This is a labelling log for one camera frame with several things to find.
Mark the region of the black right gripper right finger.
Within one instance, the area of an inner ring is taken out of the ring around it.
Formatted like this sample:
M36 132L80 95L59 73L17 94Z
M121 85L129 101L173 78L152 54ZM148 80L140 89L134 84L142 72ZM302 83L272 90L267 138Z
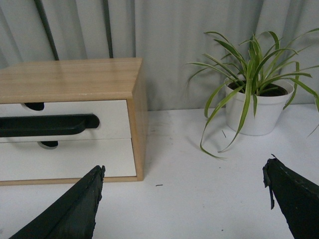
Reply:
M295 239L319 237L319 186L269 158L263 167L264 185L269 188L271 209L279 204Z

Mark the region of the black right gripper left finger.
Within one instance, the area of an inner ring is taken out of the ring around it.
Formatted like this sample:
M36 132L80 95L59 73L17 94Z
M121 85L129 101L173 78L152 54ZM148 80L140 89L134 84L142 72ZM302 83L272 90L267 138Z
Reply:
M12 239L91 239L105 166L95 166Z

